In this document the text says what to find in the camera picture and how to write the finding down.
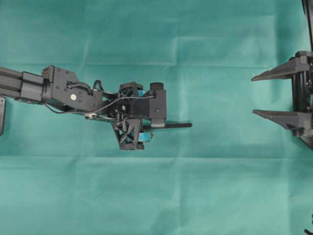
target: blue object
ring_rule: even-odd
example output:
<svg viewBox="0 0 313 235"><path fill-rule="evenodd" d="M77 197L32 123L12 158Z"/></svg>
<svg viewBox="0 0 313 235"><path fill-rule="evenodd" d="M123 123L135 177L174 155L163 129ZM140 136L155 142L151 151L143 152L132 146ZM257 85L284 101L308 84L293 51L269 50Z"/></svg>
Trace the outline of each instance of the blue object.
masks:
<svg viewBox="0 0 313 235"><path fill-rule="evenodd" d="M141 132L139 133L138 141L139 142L147 142L151 140L150 132Z"/></svg>
<svg viewBox="0 0 313 235"><path fill-rule="evenodd" d="M142 97L146 93L145 90L138 90L138 96Z"/></svg>

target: black mechanical part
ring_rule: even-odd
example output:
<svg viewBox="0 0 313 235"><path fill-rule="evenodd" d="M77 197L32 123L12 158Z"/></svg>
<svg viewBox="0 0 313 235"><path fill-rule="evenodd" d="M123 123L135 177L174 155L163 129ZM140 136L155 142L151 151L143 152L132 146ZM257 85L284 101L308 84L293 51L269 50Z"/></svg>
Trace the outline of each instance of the black mechanical part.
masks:
<svg viewBox="0 0 313 235"><path fill-rule="evenodd" d="M305 229L304 230L305 234L306 235L313 235L313 233L311 233L309 230Z"/></svg>
<svg viewBox="0 0 313 235"><path fill-rule="evenodd" d="M91 88L80 82L74 72L52 65L44 68L41 76L0 67L0 135L6 97L44 105L56 114L79 114L89 120L111 122L123 150L144 149L144 142L153 136L145 133L146 130L192 126L191 123L165 123L163 83L151 83L150 90L145 92L141 85L131 82L120 85L117 93L111 93L104 90L100 80ZM143 125L143 119L150 121L150 125Z"/></svg>
<svg viewBox="0 0 313 235"><path fill-rule="evenodd" d="M139 132L141 130L140 119L124 119L113 122L112 127L120 149L144 149L143 143L138 142Z"/></svg>
<svg viewBox="0 0 313 235"><path fill-rule="evenodd" d="M5 117L5 98L0 96L0 136L4 130L4 117Z"/></svg>
<svg viewBox="0 0 313 235"><path fill-rule="evenodd" d="M313 50L313 0L302 0L302 3ZM253 113L292 131L294 136L313 149L313 52L299 51L288 62L255 76L252 81L275 79L291 79L293 112L253 110Z"/></svg>

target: green fabric backdrop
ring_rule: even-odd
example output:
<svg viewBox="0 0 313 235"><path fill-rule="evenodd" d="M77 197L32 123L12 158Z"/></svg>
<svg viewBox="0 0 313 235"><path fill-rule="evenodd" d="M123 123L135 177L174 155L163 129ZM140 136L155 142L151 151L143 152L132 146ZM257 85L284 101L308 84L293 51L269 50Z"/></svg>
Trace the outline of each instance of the green fabric backdrop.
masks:
<svg viewBox="0 0 313 235"><path fill-rule="evenodd" d="M8 100L3 235L300 235L313 155L252 109L291 109L288 80L250 79L309 50L300 0L0 0L0 66L53 64L109 91L163 82L168 120L144 151L112 128Z"/></svg>

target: wire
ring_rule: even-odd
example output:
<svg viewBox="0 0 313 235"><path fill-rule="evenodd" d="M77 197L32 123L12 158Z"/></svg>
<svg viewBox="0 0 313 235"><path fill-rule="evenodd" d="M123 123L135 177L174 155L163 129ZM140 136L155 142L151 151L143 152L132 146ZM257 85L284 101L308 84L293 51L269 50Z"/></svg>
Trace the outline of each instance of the wire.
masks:
<svg viewBox="0 0 313 235"><path fill-rule="evenodd" d="M90 86L87 83L85 83L85 82L69 83L67 85L67 88L70 88L70 89L72 89L74 87L84 87L84 88L87 89L88 94L92 94L92 90L91 90Z"/></svg>
<svg viewBox="0 0 313 235"><path fill-rule="evenodd" d="M95 120L95 121L113 122L113 121L116 120L116 118L113 118L113 117L112 117L112 118L111 118L111 117L104 117L104 116L99 115L99 116L97 116L94 120Z"/></svg>
<svg viewBox="0 0 313 235"><path fill-rule="evenodd" d="M153 97L154 97L154 95L146 96L146 97L120 97L120 98L117 98L114 101L112 101L110 104L103 106L100 109L97 109L93 112L83 112L83 111L81 111L81 112L79 112L79 111L58 112L58 111L51 109L47 104L44 104L44 106L47 107L50 111L54 112L55 114L94 114L94 113L100 112L103 109L108 108L109 106L113 105L115 102L122 100L122 99L148 99L148 98L153 98Z"/></svg>
<svg viewBox="0 0 313 235"><path fill-rule="evenodd" d="M102 90L99 90L97 89L97 91L103 93L104 95L108 95L108 94L114 94L114 95L117 95L118 93L113 93L113 92L105 92L105 91L102 91Z"/></svg>
<svg viewBox="0 0 313 235"><path fill-rule="evenodd" d="M102 87L102 83L100 80L95 80L94 84L93 84L93 89L95 90L97 85L99 86L100 90L104 91L103 87Z"/></svg>

